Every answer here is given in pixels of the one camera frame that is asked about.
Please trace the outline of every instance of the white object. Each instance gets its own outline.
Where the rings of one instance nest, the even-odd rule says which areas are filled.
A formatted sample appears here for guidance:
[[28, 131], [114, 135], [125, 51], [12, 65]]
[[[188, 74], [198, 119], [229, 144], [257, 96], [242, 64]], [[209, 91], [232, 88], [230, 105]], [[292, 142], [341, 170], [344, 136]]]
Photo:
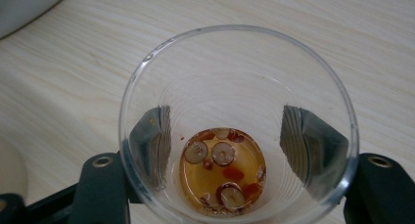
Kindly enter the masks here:
[[60, 0], [0, 0], [0, 38], [36, 19]]

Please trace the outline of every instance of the dried slice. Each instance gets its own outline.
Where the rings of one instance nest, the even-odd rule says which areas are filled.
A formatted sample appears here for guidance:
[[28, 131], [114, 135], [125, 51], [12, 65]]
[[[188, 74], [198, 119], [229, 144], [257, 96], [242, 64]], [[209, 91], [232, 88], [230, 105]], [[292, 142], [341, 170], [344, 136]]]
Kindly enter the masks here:
[[217, 202], [216, 196], [213, 196], [211, 193], [204, 193], [201, 196], [201, 203], [209, 208], [218, 209], [219, 203]]
[[244, 194], [233, 184], [226, 183], [216, 190], [216, 196], [223, 206], [231, 211], [238, 211], [245, 206]]
[[242, 143], [244, 142], [245, 137], [243, 135], [239, 135], [235, 130], [229, 131], [228, 139], [234, 143]]
[[193, 142], [184, 152], [186, 161], [192, 164], [202, 162], [208, 156], [208, 146], [204, 142]]
[[214, 134], [210, 132], [210, 130], [205, 130], [196, 136], [197, 141], [206, 141], [206, 140], [212, 140], [214, 138]]
[[265, 166], [260, 166], [260, 168], [258, 169], [258, 172], [256, 173], [256, 179], [259, 182], [263, 182], [265, 180], [265, 173], [266, 173], [266, 168]]
[[225, 140], [229, 135], [229, 128], [214, 128], [211, 132], [216, 136], [217, 139]]
[[211, 159], [204, 159], [204, 168], [207, 170], [213, 170], [213, 161]]
[[251, 183], [250, 185], [245, 186], [242, 189], [242, 193], [246, 198], [248, 198], [251, 195], [255, 195], [261, 191], [261, 187], [257, 183]]
[[235, 149], [227, 143], [220, 142], [211, 150], [213, 161], [219, 166], [227, 166], [235, 159]]
[[245, 173], [235, 166], [227, 166], [222, 170], [223, 177], [231, 179], [235, 182], [241, 181], [245, 177]]

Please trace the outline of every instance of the clear plastic cup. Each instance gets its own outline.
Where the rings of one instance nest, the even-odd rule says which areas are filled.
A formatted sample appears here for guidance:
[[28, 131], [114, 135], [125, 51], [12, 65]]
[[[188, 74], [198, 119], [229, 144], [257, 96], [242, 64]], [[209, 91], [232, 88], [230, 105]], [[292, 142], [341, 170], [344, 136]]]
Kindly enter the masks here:
[[[186, 141], [217, 127], [246, 132], [265, 158], [262, 194], [234, 217], [199, 213], [179, 179]], [[191, 30], [153, 50], [128, 82], [119, 140], [133, 189], [171, 223], [313, 222], [339, 203], [358, 157], [355, 115], [334, 71], [297, 40], [249, 25]]]

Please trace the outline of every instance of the light wood surface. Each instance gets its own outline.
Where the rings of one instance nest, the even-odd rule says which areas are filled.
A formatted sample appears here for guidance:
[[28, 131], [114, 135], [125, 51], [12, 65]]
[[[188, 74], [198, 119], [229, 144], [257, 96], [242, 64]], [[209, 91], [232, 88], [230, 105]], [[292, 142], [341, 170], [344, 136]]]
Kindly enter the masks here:
[[[321, 55], [351, 97], [360, 151], [395, 159], [414, 179], [414, 2], [64, 0], [0, 40], [0, 144], [23, 156], [27, 203], [76, 183], [88, 158], [118, 150], [123, 90], [149, 51], [190, 29], [240, 23], [286, 33]], [[345, 223], [342, 209], [319, 223]], [[144, 205], [132, 218], [161, 222]]]

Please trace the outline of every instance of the tea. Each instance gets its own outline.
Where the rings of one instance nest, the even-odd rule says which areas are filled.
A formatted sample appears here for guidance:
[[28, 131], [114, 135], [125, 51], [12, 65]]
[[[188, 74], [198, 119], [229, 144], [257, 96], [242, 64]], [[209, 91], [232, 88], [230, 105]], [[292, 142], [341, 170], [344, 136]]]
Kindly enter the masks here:
[[265, 182], [265, 159], [248, 134], [212, 128], [187, 141], [180, 159], [185, 198], [201, 214], [243, 214], [259, 198]]

